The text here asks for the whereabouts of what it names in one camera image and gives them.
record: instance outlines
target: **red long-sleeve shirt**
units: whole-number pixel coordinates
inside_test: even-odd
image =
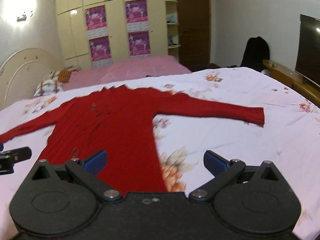
[[[108,163],[99,173],[99,179],[124,194],[167,191],[153,136],[152,119],[157,114],[223,117],[264,124],[263,108],[204,101],[153,88],[130,90],[121,86],[65,102],[0,135],[0,142],[56,124],[40,159],[62,164],[75,151],[83,159],[104,149]]]

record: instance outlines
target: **white floral bed sheet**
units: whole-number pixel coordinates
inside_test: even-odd
[[[249,68],[204,70],[191,74],[148,77],[105,85],[129,88],[154,87],[162,91],[243,106],[261,106],[264,127],[223,118],[157,115],[154,135],[169,191],[192,190],[213,178],[203,164],[206,150],[247,165],[273,161],[287,179],[301,205],[294,233],[314,240],[320,233],[320,109],[304,97]],[[65,91],[54,97],[17,102],[0,112],[0,134],[60,106],[74,97],[101,90],[104,85]],[[53,126],[23,135],[4,144],[5,150],[29,146],[31,160],[15,165],[15,172],[0,176],[0,239],[16,233],[9,203],[46,145]]]

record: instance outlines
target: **wooden table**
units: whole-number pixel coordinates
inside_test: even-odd
[[[263,64],[271,72],[272,78],[292,88],[316,106],[320,107],[320,87],[306,83],[301,75],[272,60],[264,60]]]

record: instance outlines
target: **purple poster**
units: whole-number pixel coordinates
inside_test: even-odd
[[[104,5],[85,10],[87,30],[94,30],[107,26],[106,11]]]
[[[88,39],[108,36],[106,9],[104,5],[85,10]]]
[[[89,40],[91,60],[94,67],[107,66],[112,63],[108,37]]]
[[[125,2],[125,9],[129,33],[148,30],[147,0]]]
[[[129,33],[130,56],[150,54],[149,32]]]

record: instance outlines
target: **triangular cutout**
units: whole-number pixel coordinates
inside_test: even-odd
[[[274,180],[274,181],[278,181],[278,177],[276,176],[276,174],[274,173],[274,171],[270,168],[270,167],[267,167],[262,176],[261,176],[262,179],[269,179],[269,180]]]
[[[37,180],[37,179],[48,179],[50,178],[50,174],[45,166],[39,166],[37,171],[32,177],[32,180]]]

